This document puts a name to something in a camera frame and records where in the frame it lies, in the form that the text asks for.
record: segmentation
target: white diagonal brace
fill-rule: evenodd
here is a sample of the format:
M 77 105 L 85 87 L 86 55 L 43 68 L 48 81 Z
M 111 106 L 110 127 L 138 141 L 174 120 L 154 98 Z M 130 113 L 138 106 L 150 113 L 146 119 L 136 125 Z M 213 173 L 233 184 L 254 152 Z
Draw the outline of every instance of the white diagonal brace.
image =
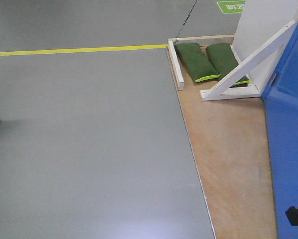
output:
M 260 48 L 255 50 L 249 57 L 234 68 L 220 82 L 213 86 L 204 96 L 205 99 L 220 96 L 228 88 L 234 85 L 254 67 L 272 55 L 276 50 L 286 44 L 291 36 L 290 32 L 295 27 L 295 21 L 290 21 L 281 30 L 267 40 Z

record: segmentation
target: gray floor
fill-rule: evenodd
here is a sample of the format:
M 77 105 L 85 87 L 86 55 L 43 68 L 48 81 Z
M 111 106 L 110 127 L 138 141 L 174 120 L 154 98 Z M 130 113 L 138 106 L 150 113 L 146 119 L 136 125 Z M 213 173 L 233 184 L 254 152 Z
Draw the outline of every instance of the gray floor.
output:
M 0 51 L 164 44 L 193 3 L 0 0 Z M 213 238 L 164 49 L 0 57 L 0 239 L 32 238 Z
M 164 49 L 0 58 L 0 239 L 213 238 Z
M 0 0 L 0 52 L 165 44 L 194 0 Z M 181 36 L 234 34 L 239 14 L 199 0 Z

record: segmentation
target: white wood strip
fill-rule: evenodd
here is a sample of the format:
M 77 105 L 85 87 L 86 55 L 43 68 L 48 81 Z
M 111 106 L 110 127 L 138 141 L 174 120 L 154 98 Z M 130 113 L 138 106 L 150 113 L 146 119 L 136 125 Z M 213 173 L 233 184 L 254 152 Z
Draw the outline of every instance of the white wood strip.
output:
M 177 55 L 175 52 L 175 48 L 173 45 L 173 41 L 170 39 L 168 40 L 168 51 L 169 51 L 171 64 L 172 64 L 172 68 L 173 68 L 171 70 L 173 70 L 173 72 L 174 72 L 175 80 L 178 84 L 178 89 L 181 91 L 181 90 L 183 90 L 183 87 L 184 87 L 184 80 L 183 80 L 182 72 L 180 69 L 179 61 L 178 61 L 178 58 L 177 58 Z
M 232 44 L 234 35 L 216 35 L 216 36 L 200 36 L 200 37 L 185 37 L 185 38 L 172 38 L 174 44 L 180 43 L 198 43 L 200 46 L 208 46 L 216 43 L 229 43 Z
M 210 90 L 200 91 L 201 99 L 203 101 L 226 100 L 237 98 L 249 98 L 261 96 L 258 88 L 255 85 L 246 87 L 228 88 L 223 94 L 219 96 L 209 97 Z

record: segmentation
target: white panel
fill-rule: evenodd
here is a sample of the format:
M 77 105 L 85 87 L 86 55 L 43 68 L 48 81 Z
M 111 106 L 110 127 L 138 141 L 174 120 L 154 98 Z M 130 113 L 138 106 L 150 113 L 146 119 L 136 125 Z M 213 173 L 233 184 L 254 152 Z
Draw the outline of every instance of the white panel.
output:
M 292 19 L 298 21 L 298 0 L 247 0 L 233 41 L 241 60 L 245 60 Z M 252 83 L 258 86 L 260 92 L 269 80 L 283 49 L 249 73 Z

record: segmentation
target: yellow-green trim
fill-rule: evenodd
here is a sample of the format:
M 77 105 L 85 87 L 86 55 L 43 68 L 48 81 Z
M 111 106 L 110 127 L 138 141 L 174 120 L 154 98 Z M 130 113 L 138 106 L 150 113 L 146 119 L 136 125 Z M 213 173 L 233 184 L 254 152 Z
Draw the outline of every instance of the yellow-green trim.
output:
M 204 77 L 201 77 L 197 80 L 195 80 L 196 83 L 199 83 L 201 81 L 206 81 L 206 80 L 211 80 L 211 79 L 217 79 L 219 78 L 220 75 L 210 75 L 210 76 L 204 76 Z
M 59 54 L 59 53 L 98 52 L 98 51 L 131 51 L 131 50 L 161 49 L 166 47 L 167 47 L 167 44 L 159 44 L 159 45 L 110 46 L 110 47 L 73 48 L 73 49 L 50 49 L 50 50 L 35 50 L 35 51 L 7 51 L 7 52 L 0 52 L 0 56 L 45 55 L 45 54 Z
M 233 86 L 238 86 L 238 85 L 247 84 L 247 83 L 250 83 L 250 80 L 247 80 L 247 81 L 239 81 L 239 82 L 235 83 Z

